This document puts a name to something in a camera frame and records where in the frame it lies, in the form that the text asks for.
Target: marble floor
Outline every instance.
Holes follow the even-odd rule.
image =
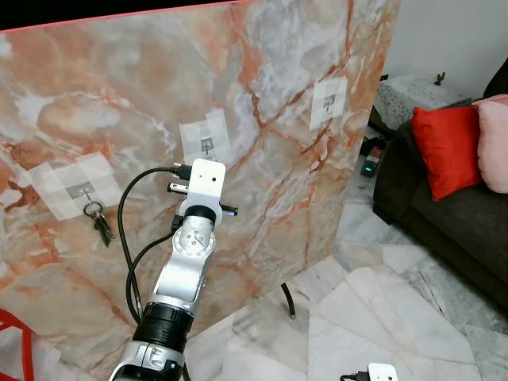
[[[506,315],[408,232],[372,213],[375,179],[359,176],[363,161],[334,255],[287,283],[296,319],[275,289],[190,339],[193,381],[337,381],[371,362],[393,364],[401,381],[507,380]],[[50,376],[58,356],[40,352],[36,369],[48,376],[38,379],[93,381],[62,363]]]

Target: key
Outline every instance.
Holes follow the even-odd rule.
[[[104,214],[101,212],[95,211],[92,220],[94,220],[94,229],[101,233],[102,242],[104,242],[106,247],[109,247],[111,241],[114,239],[114,234],[106,217],[104,217]]]

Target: red chair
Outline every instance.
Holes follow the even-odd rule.
[[[22,331],[21,335],[21,361],[23,363],[23,376],[25,381],[34,381],[32,362],[32,334],[33,331],[23,321],[11,313],[0,309],[0,331],[9,327],[16,327]],[[1,381],[19,381],[0,372]]]

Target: sofa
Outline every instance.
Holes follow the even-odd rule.
[[[508,60],[483,97],[508,94],[507,77]],[[373,208],[386,223],[407,228],[508,309],[508,194],[479,184],[434,202],[409,122],[397,130],[383,154]]]

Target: white tape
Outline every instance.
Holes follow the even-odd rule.
[[[70,188],[88,191],[91,200],[104,207],[116,205],[121,197],[120,188],[113,177],[113,168],[100,153],[80,156],[77,163],[53,169],[49,163],[29,171],[35,191],[58,221],[83,214],[89,201],[84,194],[73,198]]]
[[[309,130],[317,129],[321,127],[324,121],[339,117],[344,113],[347,91],[347,77],[314,84]]]
[[[223,164],[233,162],[223,110],[210,111],[205,121],[179,127],[185,164],[192,164],[195,159],[215,159]]]

